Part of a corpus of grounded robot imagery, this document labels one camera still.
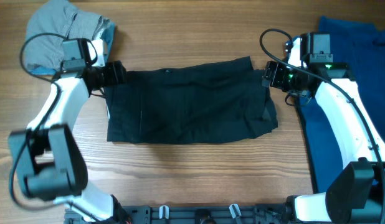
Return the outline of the black shorts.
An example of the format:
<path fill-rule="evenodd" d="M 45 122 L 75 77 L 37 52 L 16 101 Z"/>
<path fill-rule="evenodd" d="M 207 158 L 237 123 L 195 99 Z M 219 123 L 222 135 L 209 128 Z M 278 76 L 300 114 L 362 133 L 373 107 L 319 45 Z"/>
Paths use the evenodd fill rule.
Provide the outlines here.
<path fill-rule="evenodd" d="M 270 90 L 249 57 L 186 68 L 128 71 L 105 89 L 110 142 L 222 144 L 278 126 Z"/>

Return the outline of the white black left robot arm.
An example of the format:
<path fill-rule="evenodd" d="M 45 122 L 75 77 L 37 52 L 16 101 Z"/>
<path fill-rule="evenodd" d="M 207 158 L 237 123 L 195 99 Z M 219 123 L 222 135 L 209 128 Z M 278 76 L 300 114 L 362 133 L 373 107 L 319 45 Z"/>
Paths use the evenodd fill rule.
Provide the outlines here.
<path fill-rule="evenodd" d="M 81 67 L 56 73 L 50 95 L 40 113 L 26 129 L 13 131 L 8 138 L 13 158 L 9 193 L 24 210 L 36 211 L 20 203 L 14 193 L 14 179 L 27 198 L 47 202 L 46 208 L 65 205 L 87 223 L 131 223 L 118 200 L 88 180 L 86 163 L 72 135 L 84 103 L 95 90 L 126 82 L 120 61 L 103 67 Z"/>

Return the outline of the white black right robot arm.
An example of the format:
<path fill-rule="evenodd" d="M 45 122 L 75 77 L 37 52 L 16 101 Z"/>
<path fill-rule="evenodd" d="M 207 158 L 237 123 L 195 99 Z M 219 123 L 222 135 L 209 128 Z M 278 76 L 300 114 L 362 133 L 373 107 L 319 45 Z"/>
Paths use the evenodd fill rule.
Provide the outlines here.
<path fill-rule="evenodd" d="M 269 61 L 263 85 L 311 95 L 337 142 L 343 169 L 323 193 L 289 196 L 287 223 L 385 223 L 385 143 L 379 137 L 345 63 L 311 63 L 305 69 Z"/>

